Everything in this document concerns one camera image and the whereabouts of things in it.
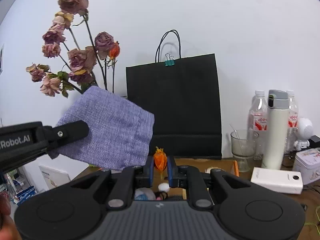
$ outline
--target purple cloth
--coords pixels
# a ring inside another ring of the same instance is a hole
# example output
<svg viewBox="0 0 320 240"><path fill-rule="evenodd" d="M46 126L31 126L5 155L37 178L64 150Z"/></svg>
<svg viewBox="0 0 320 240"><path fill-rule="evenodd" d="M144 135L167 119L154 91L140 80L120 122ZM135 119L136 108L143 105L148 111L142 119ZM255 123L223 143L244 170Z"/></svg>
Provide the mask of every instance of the purple cloth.
<svg viewBox="0 0 320 240"><path fill-rule="evenodd" d="M57 126L78 120L88 124L89 135L49 152L50 157L63 154L119 171L146 163L153 114L129 100L92 86L67 110Z"/></svg>

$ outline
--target bottle label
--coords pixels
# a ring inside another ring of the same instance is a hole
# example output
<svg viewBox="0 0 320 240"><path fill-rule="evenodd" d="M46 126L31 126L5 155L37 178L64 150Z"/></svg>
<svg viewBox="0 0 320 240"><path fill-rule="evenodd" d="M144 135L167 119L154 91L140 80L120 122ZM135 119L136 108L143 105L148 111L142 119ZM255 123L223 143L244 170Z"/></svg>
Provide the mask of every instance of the bottle label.
<svg viewBox="0 0 320 240"><path fill-rule="evenodd" d="M267 130L267 117L263 116L263 115L254 115L252 128L255 131L266 131Z"/></svg>
<svg viewBox="0 0 320 240"><path fill-rule="evenodd" d="M288 127L297 127L298 122L298 113L290 113L289 114L289 120L288 120Z"/></svg>

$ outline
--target orange physalis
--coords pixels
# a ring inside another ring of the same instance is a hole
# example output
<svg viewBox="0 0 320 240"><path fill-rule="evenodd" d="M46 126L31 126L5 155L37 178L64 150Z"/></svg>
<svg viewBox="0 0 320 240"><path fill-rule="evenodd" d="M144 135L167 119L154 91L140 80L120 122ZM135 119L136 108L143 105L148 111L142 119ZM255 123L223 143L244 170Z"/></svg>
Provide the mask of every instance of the orange physalis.
<svg viewBox="0 0 320 240"><path fill-rule="evenodd" d="M115 59L120 54L120 46L119 42L116 41L112 47L112 49L109 51L109 57L110 59Z"/></svg>
<svg viewBox="0 0 320 240"><path fill-rule="evenodd" d="M156 168L160 171L161 180L163 180L163 171L167 166L167 155L163 149L156 147L156 153L153 155Z"/></svg>

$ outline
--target binder clip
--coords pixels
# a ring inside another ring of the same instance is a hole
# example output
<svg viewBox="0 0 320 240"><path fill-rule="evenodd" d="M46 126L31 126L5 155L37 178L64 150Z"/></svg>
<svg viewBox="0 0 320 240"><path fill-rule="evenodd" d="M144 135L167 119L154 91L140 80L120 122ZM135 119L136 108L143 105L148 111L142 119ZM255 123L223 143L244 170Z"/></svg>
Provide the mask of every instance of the binder clip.
<svg viewBox="0 0 320 240"><path fill-rule="evenodd" d="M173 56L170 56L170 54L169 54L169 59L168 59L167 54L165 54L165 57L167 58L167 60L164 61L165 66L166 67L173 66L174 65Z"/></svg>

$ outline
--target human hand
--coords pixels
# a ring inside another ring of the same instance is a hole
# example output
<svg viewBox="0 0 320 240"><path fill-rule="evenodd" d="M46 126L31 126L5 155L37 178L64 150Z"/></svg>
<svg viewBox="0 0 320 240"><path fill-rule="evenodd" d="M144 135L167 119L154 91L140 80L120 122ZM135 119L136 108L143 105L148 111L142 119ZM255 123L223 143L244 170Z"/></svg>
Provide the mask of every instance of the human hand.
<svg viewBox="0 0 320 240"><path fill-rule="evenodd" d="M1 240L21 240L21 236L16 228L15 223L10 217L11 206L9 200L0 195L0 216L2 220L2 228L0 228Z"/></svg>

